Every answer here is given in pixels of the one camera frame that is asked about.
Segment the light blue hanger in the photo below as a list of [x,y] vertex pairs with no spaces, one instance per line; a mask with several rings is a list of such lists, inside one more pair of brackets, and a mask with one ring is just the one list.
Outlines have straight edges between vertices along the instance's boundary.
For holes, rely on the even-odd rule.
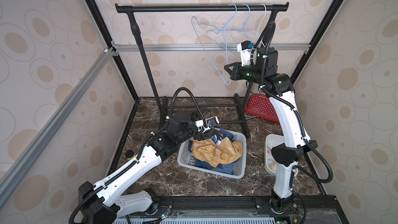
[[[226,33],[226,32],[232,32],[232,31],[234,31],[234,32],[237,32],[237,33],[243,33],[243,34],[249,39],[249,47],[252,48],[252,47],[254,46],[254,45],[253,45],[253,40],[252,40],[249,36],[246,35],[246,25],[247,25],[247,22],[248,22],[248,20],[249,20],[249,18],[250,18],[250,16],[251,16],[251,9],[250,9],[250,7],[249,7],[247,4],[244,4],[244,6],[246,6],[246,7],[248,8],[249,15],[248,15],[248,17],[247,17],[247,19],[246,19],[246,21],[245,21],[245,24],[244,24],[243,28],[240,29],[240,30],[237,30],[237,29],[227,29],[229,23],[234,19],[234,17],[236,16],[236,13],[237,13],[237,6],[236,6],[235,4],[229,4],[229,6],[234,6],[234,7],[235,7],[235,13],[234,13],[233,17],[232,17],[231,19],[229,19],[229,20],[226,22],[226,24],[224,25],[224,27],[222,27],[221,29],[218,29],[216,26],[210,25],[211,27],[214,27],[216,30],[208,30],[208,31],[206,31],[206,36],[207,36],[210,40],[214,41],[216,44],[218,44],[220,47],[223,47],[223,48],[226,50],[226,56],[227,56],[227,58],[228,58],[228,52],[232,52],[232,51],[231,51],[230,49],[228,49],[228,43],[227,43],[227,40],[226,40],[226,37],[225,37],[225,33]],[[225,44],[225,45],[223,46],[222,44],[216,42],[214,39],[212,39],[211,37],[209,37],[209,36],[208,36],[208,33],[209,33],[209,32],[213,32],[214,34],[222,33],[222,37],[223,37],[223,39],[224,39],[224,44]]]
[[[198,34],[198,32],[197,32],[197,28],[196,28],[195,25],[211,27],[210,30],[207,30],[207,31],[206,31],[206,37],[208,37],[208,38],[212,41],[213,44],[216,44],[218,47],[224,49],[225,55],[226,55],[226,61],[228,61],[228,60],[229,60],[229,52],[232,52],[232,51],[228,48],[228,42],[227,42],[227,39],[226,39],[226,37],[225,37],[225,32],[228,30],[228,29],[227,29],[228,25],[229,25],[230,22],[235,18],[236,13],[237,13],[237,6],[236,6],[235,4],[229,4],[228,6],[233,6],[234,9],[235,9],[235,11],[234,11],[233,16],[232,16],[230,19],[228,19],[227,22],[226,22],[226,23],[223,25],[223,27],[221,27],[221,28],[218,28],[218,27],[215,26],[214,24],[208,24],[208,23],[204,23],[204,22],[199,22],[199,20],[198,20],[198,18],[197,18],[196,16],[192,16],[192,17],[191,17],[191,25],[192,25],[192,27],[193,27],[193,29],[194,29],[194,32],[195,32],[195,34],[196,34],[196,36],[197,36],[197,38],[198,38],[198,40],[199,40],[199,42],[200,42],[200,45],[202,46],[203,50],[205,51],[205,53],[207,54],[207,56],[208,56],[208,58],[210,59],[211,63],[213,64],[214,68],[216,69],[216,72],[219,74],[220,78],[222,79],[222,81],[224,82],[224,84],[225,84],[226,86],[227,86],[227,85],[230,85],[231,82],[232,82],[232,80],[230,79],[230,80],[227,82],[227,81],[224,79],[224,77],[222,76],[221,72],[219,71],[219,69],[218,69],[217,66],[215,65],[213,59],[211,58],[211,56],[210,56],[209,53],[207,52],[207,49],[205,48],[205,45],[204,45],[204,43],[202,42],[202,40],[201,40],[201,38],[200,38],[200,36],[199,36],[199,34]],[[214,39],[212,39],[211,37],[209,37],[209,36],[208,36],[208,32],[212,32],[212,33],[214,33],[214,34],[216,34],[216,35],[218,35],[219,33],[221,33],[222,38],[223,38],[223,40],[224,40],[224,44],[221,44],[221,43],[215,41]]]

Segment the tan yellow t-shirt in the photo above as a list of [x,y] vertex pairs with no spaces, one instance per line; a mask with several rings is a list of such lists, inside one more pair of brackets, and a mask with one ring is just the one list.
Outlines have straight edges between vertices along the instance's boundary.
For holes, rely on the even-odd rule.
[[229,138],[221,140],[220,145],[211,140],[192,141],[191,154],[194,158],[209,163],[213,168],[219,164],[230,164],[243,155],[243,144],[240,141],[231,142]]

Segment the white wire hanger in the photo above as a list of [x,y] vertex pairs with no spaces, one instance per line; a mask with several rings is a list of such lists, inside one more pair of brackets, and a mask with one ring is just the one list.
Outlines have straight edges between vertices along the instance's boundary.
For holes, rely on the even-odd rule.
[[262,22],[264,21],[264,19],[265,19],[265,17],[266,17],[266,14],[267,14],[267,7],[266,7],[266,5],[265,5],[265,4],[261,4],[261,6],[263,6],[263,8],[264,8],[264,15],[263,15],[263,17],[262,17],[260,23],[258,24],[258,28],[256,29],[256,32],[255,32],[255,35],[256,35],[257,38],[260,38],[260,27],[261,27]]

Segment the dark blue t-shirt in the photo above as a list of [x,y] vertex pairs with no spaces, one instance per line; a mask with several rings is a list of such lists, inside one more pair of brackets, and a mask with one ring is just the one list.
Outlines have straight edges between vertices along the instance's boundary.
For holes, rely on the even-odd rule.
[[220,129],[210,139],[190,139],[188,151],[196,167],[232,175],[235,162],[243,155],[243,144],[231,132]]

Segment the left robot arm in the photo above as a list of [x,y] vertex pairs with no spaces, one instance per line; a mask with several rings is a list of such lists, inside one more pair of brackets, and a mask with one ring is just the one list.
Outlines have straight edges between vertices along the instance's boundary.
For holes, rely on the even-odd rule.
[[200,120],[193,121],[187,112],[171,113],[164,126],[143,141],[138,154],[129,162],[95,184],[88,181],[82,184],[79,203],[68,222],[73,224],[76,215],[82,213],[84,224],[113,223],[122,211],[117,201],[131,185],[174,154],[183,142],[209,138],[211,127],[199,105],[196,108]]

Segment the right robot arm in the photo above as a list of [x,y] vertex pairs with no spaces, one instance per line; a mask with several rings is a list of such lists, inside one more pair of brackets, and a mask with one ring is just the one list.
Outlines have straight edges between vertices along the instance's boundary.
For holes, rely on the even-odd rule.
[[[293,203],[297,193],[293,190],[296,171],[319,183],[329,183],[333,171],[325,158],[316,150],[317,142],[311,140],[304,128],[295,102],[293,84],[287,74],[277,72],[278,52],[270,47],[275,33],[276,23],[270,21],[255,44],[245,41],[237,45],[241,61],[224,66],[231,80],[245,80],[256,83],[271,102],[281,125],[284,142],[271,149],[276,162],[276,181],[272,190],[270,206],[273,212],[283,213]],[[325,165],[326,179],[312,175],[298,165],[298,158],[312,151]]]

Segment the white plastic basket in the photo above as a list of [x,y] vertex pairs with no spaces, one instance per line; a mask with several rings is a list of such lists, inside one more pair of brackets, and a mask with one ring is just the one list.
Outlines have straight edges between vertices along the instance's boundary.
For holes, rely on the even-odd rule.
[[180,166],[192,170],[197,170],[201,172],[206,172],[214,175],[241,179],[245,175],[246,168],[246,152],[247,152],[247,144],[246,137],[244,134],[235,132],[235,131],[227,131],[229,136],[233,135],[233,142],[238,141],[243,145],[243,155],[229,164],[219,164],[216,168],[212,167],[209,163],[200,161],[195,159],[191,154],[192,142],[186,141],[181,144],[178,152],[177,162]]

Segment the red toaster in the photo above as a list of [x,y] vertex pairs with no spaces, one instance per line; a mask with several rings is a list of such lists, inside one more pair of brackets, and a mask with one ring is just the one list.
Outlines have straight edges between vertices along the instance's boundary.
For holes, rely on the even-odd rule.
[[279,122],[272,103],[264,94],[251,95],[245,106],[245,112],[266,120]]

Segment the white plastic bin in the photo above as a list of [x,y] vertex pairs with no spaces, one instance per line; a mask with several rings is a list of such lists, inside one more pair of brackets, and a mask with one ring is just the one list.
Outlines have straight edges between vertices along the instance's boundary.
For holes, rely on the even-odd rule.
[[270,134],[265,140],[265,169],[272,176],[276,176],[276,161],[272,156],[272,148],[282,143],[284,143],[282,135]]

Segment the yellow bottle black cap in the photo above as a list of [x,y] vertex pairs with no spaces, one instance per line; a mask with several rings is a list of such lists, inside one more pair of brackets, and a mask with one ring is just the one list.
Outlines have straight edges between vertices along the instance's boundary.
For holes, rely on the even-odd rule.
[[133,150],[127,150],[127,151],[125,152],[125,157],[126,157],[128,160],[133,159],[133,158],[134,158],[134,155],[135,155],[135,153],[134,153]]

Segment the black clothes rack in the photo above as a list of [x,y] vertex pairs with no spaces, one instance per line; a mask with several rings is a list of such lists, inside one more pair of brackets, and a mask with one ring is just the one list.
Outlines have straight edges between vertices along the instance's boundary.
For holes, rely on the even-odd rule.
[[[158,109],[160,111],[160,122],[159,122],[159,127],[162,127],[165,122],[166,122],[166,114],[171,112],[169,109],[171,109],[171,106],[168,105],[169,99],[168,96],[164,96],[163,100],[161,102],[161,99],[158,95],[157,88],[155,86],[154,78],[152,76],[152,71],[150,69],[150,65],[147,59],[147,55],[145,53],[145,46],[143,44],[143,40],[141,37],[141,31],[139,28],[139,25],[137,23],[137,20],[135,19],[134,13],[136,12],[218,12],[218,11],[233,11],[235,6],[233,5],[215,5],[215,6],[200,6],[200,5],[195,5],[195,6],[119,6],[118,4],[115,4],[116,11],[118,13],[126,13],[132,34],[135,38],[136,44],[138,51],[140,52],[140,55],[143,60],[143,64],[149,79],[149,83],[152,89],[152,92],[154,94],[154,99],[156,100]],[[270,11],[271,16],[269,18],[268,22],[271,22],[272,20],[276,19],[276,16],[279,12],[281,11],[287,11],[289,8],[289,2],[286,4],[273,4],[273,5],[253,5],[253,6],[246,6],[246,5],[241,5],[241,6],[236,6],[236,11],[261,11],[264,8],[264,10]],[[118,53],[120,52],[135,52],[136,50],[133,49],[133,46],[131,45],[118,45],[114,47]],[[197,51],[199,48],[197,48],[197,45],[155,45],[154,48],[151,50],[152,51],[170,51],[170,52],[182,52],[182,51]],[[251,137],[249,126],[247,124],[247,120],[244,114],[244,108],[247,104],[247,101],[249,99],[249,94],[251,91],[253,83],[249,82],[246,90],[246,94],[244,97],[243,102],[240,101],[240,97],[238,96],[237,93],[234,94],[233,99],[234,99],[234,104],[226,104],[226,105],[201,105],[201,109],[205,108],[215,108],[215,107],[236,107],[237,110],[237,115],[239,117],[238,120],[225,120],[222,121],[220,124],[240,124],[242,133],[245,135],[245,137],[248,139]]]

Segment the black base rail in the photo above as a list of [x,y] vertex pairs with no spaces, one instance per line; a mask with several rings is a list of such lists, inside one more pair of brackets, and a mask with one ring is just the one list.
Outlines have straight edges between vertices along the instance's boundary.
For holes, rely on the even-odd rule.
[[348,219],[335,196],[293,194],[278,201],[274,196],[248,197],[158,197],[138,194],[122,197],[127,209],[120,218],[129,224],[139,220],[193,224],[346,224]]

